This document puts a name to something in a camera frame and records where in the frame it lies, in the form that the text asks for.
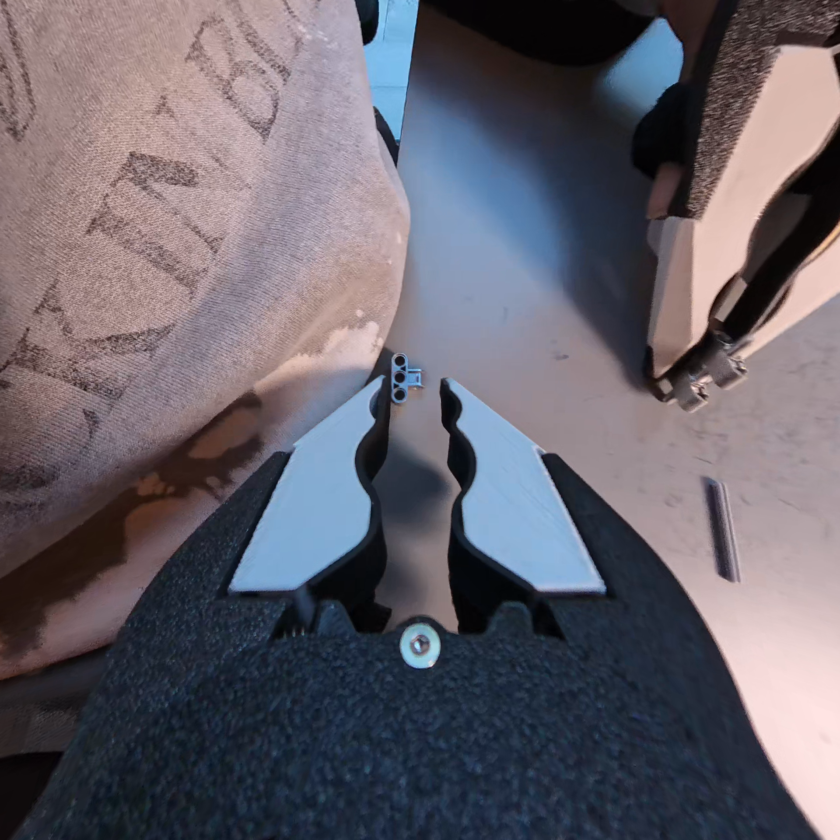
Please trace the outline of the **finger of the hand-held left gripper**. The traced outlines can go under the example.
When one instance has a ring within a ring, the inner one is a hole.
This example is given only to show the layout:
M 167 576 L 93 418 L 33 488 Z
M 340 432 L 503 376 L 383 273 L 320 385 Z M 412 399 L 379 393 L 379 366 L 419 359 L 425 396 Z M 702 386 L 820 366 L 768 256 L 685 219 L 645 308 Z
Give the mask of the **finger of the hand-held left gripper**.
M 748 358 L 838 294 L 838 226 L 761 226 L 711 309 L 711 356 Z
M 783 45 L 705 213 L 651 222 L 658 264 L 645 374 L 662 403 L 704 370 L 711 309 L 753 253 L 761 226 L 838 226 L 838 45 Z

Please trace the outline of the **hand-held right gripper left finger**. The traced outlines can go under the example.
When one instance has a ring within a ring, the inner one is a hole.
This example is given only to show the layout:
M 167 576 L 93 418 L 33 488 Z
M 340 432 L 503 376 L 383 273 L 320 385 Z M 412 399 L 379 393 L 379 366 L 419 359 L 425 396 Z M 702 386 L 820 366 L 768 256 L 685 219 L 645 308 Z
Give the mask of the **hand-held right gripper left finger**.
M 381 629 L 375 602 L 387 551 L 374 479 L 391 420 L 383 375 L 294 445 L 227 585 L 232 596 L 289 599 L 305 627 L 319 605 L 340 602 L 351 619 Z

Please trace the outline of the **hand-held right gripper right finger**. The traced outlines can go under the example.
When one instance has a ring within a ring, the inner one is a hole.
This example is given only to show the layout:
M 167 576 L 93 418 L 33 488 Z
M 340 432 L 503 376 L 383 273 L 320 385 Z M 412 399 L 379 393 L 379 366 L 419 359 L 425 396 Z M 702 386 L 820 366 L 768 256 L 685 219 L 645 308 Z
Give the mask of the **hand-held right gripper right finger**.
M 548 453 L 451 377 L 439 388 L 447 466 L 458 484 L 448 581 L 460 634 L 523 605 L 534 630 L 561 635 L 553 601 L 602 599 L 606 583 L 562 499 Z

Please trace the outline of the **chrome T-shaped connector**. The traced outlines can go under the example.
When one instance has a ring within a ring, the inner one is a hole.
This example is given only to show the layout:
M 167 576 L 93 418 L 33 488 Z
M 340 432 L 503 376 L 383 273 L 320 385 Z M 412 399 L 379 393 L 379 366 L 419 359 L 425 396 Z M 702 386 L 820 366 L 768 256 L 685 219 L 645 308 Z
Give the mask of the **chrome T-shaped connector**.
M 394 353 L 391 359 L 391 400 L 394 405 L 407 401 L 409 392 L 424 388 L 424 371 L 412 366 L 404 353 Z

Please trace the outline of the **grey axle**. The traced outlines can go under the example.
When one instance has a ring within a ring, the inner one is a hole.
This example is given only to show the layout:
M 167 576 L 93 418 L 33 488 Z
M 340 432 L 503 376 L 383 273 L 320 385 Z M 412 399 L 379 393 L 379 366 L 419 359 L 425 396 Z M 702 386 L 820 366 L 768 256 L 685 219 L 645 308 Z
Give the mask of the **grey axle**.
M 739 549 L 728 488 L 719 480 L 708 477 L 705 490 L 717 573 L 725 581 L 740 584 Z

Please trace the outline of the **person's left hand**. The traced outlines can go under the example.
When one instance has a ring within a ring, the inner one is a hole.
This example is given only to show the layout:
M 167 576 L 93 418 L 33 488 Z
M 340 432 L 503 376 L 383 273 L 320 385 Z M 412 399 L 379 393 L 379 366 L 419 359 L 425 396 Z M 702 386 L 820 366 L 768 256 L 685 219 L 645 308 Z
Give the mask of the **person's left hand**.
M 657 168 L 647 201 L 647 220 L 667 218 L 684 173 L 685 166 L 675 162 L 665 162 Z

